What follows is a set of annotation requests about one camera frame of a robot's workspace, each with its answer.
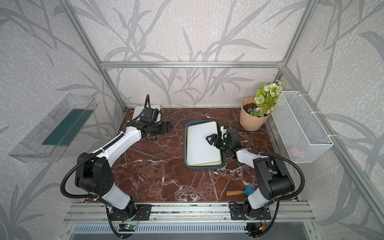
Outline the dark teal storage tray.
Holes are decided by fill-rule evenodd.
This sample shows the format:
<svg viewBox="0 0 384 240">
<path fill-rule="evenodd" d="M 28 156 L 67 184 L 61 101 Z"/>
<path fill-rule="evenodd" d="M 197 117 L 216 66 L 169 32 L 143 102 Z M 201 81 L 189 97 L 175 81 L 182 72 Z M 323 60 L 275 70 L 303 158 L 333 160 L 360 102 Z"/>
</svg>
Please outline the dark teal storage tray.
<svg viewBox="0 0 384 240">
<path fill-rule="evenodd" d="M 226 164 L 226 154 L 210 145 L 206 137 L 222 134 L 216 120 L 187 122 L 184 137 L 184 163 L 191 170 L 215 170 Z"/>
</svg>

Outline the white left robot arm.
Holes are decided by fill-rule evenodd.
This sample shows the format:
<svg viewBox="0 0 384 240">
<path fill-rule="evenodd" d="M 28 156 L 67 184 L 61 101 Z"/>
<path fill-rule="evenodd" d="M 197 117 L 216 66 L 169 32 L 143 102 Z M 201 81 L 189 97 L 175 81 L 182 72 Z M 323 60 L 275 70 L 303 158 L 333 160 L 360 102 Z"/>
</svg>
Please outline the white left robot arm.
<svg viewBox="0 0 384 240">
<path fill-rule="evenodd" d="M 70 199 L 89 198 L 104 203 L 116 211 L 132 217 L 137 209 L 134 200 L 124 193 L 116 184 L 111 167 L 115 161 L 132 145 L 150 136 L 156 137 L 170 133 L 172 126 L 169 121 L 158 121 L 158 109 L 144 107 L 142 112 L 128 121 L 123 131 L 105 146 L 88 154 L 82 153 L 77 164 L 64 176 L 60 185 L 63 196 Z M 75 174 L 75 186 L 86 191 L 86 195 L 70 194 L 66 183 Z"/>
</svg>

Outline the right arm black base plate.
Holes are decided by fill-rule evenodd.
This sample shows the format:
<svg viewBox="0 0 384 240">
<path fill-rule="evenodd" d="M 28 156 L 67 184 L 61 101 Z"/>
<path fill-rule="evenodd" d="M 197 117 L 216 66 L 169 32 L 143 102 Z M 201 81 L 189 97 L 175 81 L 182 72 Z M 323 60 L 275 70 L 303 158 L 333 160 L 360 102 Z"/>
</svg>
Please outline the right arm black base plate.
<svg viewBox="0 0 384 240">
<path fill-rule="evenodd" d="M 269 208 L 252 209 L 247 203 L 229 202 L 229 209 L 232 220 L 271 220 Z"/>
</svg>

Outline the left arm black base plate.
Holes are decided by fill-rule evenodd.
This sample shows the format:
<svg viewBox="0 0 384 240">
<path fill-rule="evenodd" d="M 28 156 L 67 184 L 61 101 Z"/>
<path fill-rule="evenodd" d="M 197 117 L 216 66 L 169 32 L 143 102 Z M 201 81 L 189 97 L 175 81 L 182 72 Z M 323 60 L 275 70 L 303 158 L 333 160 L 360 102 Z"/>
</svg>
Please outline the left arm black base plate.
<svg viewBox="0 0 384 240">
<path fill-rule="evenodd" d="M 130 203 L 128 206 L 119 210 L 112 207 L 110 211 L 110 219 L 112 221 L 148 221 L 151 214 L 152 205 L 150 204 L 134 204 Z"/>
</svg>

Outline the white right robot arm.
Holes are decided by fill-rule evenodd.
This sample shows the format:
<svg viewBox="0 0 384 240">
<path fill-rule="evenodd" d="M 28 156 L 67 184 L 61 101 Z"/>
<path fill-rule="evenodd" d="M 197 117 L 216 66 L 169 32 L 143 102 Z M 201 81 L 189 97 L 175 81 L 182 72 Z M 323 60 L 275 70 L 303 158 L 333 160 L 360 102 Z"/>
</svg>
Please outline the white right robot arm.
<svg viewBox="0 0 384 240">
<path fill-rule="evenodd" d="M 209 135 L 206 141 L 255 170 L 258 188 L 244 201 L 244 212 L 249 217 L 273 203 L 296 197 L 305 187 L 304 173 L 297 164 L 278 154 L 256 152 L 250 146 L 244 147 L 237 129 L 228 128 L 222 135 Z"/>
</svg>

